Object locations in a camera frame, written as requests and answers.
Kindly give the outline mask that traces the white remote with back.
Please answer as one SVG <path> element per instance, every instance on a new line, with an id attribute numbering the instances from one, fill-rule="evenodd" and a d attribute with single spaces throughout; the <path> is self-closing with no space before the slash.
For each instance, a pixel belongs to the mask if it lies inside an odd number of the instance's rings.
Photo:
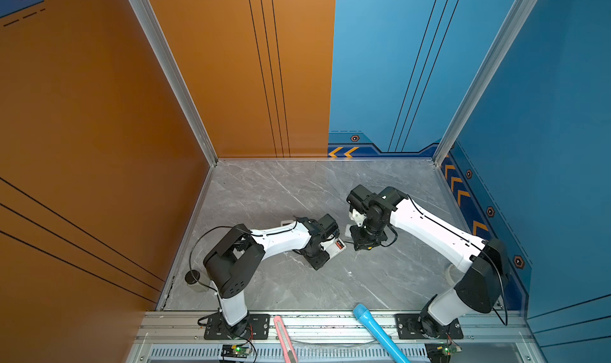
<path id="1" fill-rule="evenodd" d="M 346 248 L 345 242 L 343 242 L 343 240 L 339 237 L 326 241 L 322 243 L 321 246 L 323 247 L 324 251 L 329 255 L 329 259 L 333 259 L 339 253 L 342 253 Z"/>

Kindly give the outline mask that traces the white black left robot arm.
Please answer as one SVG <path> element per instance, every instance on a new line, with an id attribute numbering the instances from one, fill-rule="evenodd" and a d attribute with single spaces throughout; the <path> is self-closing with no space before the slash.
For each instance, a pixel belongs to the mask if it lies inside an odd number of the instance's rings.
<path id="1" fill-rule="evenodd" d="M 273 229 L 249 229 L 245 224 L 231 227 L 203 259 L 221 306 L 221 334 L 217 338 L 251 335 L 243 291 L 263 261 L 294 252 L 319 270 L 345 248 L 337 222 L 329 214 L 319 220 L 297 217 Z"/>

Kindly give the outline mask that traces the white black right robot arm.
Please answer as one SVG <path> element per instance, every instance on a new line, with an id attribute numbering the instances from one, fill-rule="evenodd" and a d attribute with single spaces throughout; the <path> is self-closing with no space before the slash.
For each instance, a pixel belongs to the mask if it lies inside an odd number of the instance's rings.
<path id="1" fill-rule="evenodd" d="M 463 277 L 432 297 L 415 322 L 425 338 L 449 335 L 451 324 L 470 312 L 489 314 L 506 300 L 509 259 L 505 244 L 471 235 L 425 210 L 408 194 L 388 186 L 376 194 L 362 185 L 347 197 L 354 224 L 350 234 L 356 251 L 388 247 L 385 234 L 409 233 L 450 261 Z"/>

